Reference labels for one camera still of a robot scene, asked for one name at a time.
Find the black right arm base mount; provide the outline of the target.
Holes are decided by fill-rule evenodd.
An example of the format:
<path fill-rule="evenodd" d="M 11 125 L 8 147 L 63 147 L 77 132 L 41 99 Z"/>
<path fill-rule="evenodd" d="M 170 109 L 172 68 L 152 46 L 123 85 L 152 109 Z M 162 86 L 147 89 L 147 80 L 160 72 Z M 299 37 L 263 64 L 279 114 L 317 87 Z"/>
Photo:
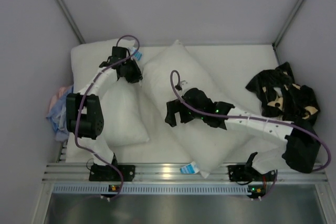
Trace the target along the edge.
<path fill-rule="evenodd" d="M 245 165 L 229 165 L 227 169 L 229 180 L 240 185 L 252 182 L 273 182 L 276 177 L 274 170 L 261 174 L 251 167 L 245 167 Z"/>

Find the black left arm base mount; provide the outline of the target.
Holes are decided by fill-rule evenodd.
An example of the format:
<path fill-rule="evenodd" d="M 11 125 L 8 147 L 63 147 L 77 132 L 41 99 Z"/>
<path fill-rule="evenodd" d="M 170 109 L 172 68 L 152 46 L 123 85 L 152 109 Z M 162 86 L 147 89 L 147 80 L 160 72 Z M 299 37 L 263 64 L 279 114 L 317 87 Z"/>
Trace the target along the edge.
<path fill-rule="evenodd" d="M 131 182 L 135 177 L 135 165 L 117 165 L 117 169 L 123 176 L 124 182 Z M 121 176 L 112 167 L 105 165 L 93 165 L 89 168 L 89 181 L 91 182 L 120 182 Z"/>

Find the black floral pillowcase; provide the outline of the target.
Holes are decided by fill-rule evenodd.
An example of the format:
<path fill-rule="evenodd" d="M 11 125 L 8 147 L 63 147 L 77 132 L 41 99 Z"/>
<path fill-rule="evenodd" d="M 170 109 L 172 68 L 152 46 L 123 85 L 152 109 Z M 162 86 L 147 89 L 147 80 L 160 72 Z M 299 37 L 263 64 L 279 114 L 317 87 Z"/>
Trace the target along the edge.
<path fill-rule="evenodd" d="M 302 119 L 315 125 L 320 113 L 317 97 L 312 88 L 295 82 L 288 62 L 259 72 L 245 88 L 261 102 L 262 116 L 283 121 Z"/>

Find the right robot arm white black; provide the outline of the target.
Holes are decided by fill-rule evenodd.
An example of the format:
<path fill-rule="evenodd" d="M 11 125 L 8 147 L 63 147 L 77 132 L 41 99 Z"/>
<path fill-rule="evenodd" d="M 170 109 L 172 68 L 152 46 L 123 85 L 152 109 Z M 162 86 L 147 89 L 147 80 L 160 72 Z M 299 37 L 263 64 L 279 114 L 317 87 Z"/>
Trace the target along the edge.
<path fill-rule="evenodd" d="M 246 166 L 260 174 L 289 167 L 297 172 L 313 172 L 320 142 L 312 126 L 304 120 L 279 121 L 248 113 L 231 103 L 212 101 L 198 88 L 190 88 L 181 97 L 166 103 L 165 122 L 177 125 L 194 119 L 225 131 L 245 132 L 276 146 L 266 152 L 250 154 Z"/>

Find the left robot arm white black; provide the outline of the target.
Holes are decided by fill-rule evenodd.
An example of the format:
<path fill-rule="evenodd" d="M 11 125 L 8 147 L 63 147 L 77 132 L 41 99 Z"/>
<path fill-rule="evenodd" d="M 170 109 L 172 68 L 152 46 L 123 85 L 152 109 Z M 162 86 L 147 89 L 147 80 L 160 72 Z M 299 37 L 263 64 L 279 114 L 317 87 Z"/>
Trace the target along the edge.
<path fill-rule="evenodd" d="M 113 46 L 111 55 L 103 61 L 89 83 L 66 97 L 66 127 L 74 134 L 75 145 L 93 156 L 94 164 L 119 172 L 114 152 L 100 137 L 104 118 L 100 99 L 120 78 L 129 83 L 142 80 L 133 54 L 126 47 Z"/>

